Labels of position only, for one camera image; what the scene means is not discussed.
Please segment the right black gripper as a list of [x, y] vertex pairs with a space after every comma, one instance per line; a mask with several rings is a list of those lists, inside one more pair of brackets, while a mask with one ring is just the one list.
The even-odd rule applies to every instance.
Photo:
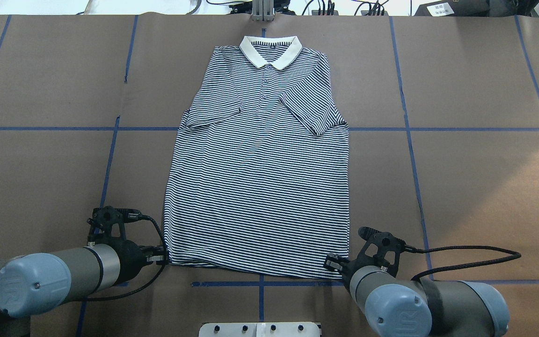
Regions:
[[398, 275], [400, 256], [406, 252], [406, 241], [395, 237], [390, 232], [381, 232], [374, 228], [362, 227], [358, 235], [364, 239], [365, 244], [357, 257], [350, 260], [335, 253], [327, 254], [323, 267], [328, 271], [335, 271], [344, 281], [351, 281], [355, 272], [362, 267], [377, 267], [392, 277]]

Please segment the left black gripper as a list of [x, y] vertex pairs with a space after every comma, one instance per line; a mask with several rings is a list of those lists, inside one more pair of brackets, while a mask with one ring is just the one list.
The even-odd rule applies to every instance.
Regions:
[[121, 284], [135, 278], [143, 267], [168, 264], [165, 245], [139, 245], [127, 237], [126, 224], [147, 220], [158, 233], [161, 229], [151, 216], [138, 209], [106, 207], [94, 208], [88, 218], [89, 231], [86, 248], [100, 262], [101, 283]]

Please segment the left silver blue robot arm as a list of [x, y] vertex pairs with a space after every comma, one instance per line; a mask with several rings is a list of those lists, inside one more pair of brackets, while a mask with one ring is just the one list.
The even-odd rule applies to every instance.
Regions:
[[[161, 244], [139, 245], [128, 239], [126, 224], [147, 220]], [[92, 297], [135, 278], [145, 266], [169, 263], [168, 245], [157, 222], [137, 209], [95, 208], [87, 220], [87, 244], [56, 252], [0, 259], [0, 337], [30, 336], [33, 316], [75, 301], [108, 301], [132, 296], [151, 285], [148, 281], [131, 292]]]

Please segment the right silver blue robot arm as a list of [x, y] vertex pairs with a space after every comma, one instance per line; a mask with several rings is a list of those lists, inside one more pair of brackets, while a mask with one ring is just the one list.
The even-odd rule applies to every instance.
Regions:
[[[389, 232], [362, 227], [364, 246], [353, 260], [330, 253], [324, 261], [338, 272], [371, 329], [381, 337], [502, 337], [509, 330], [510, 311], [503, 295], [485, 282], [438, 281], [435, 273], [490, 266], [521, 257], [505, 248], [463, 245], [420, 249]], [[402, 253], [428, 254], [449, 250], [489, 250], [505, 257], [437, 267], [397, 278]]]

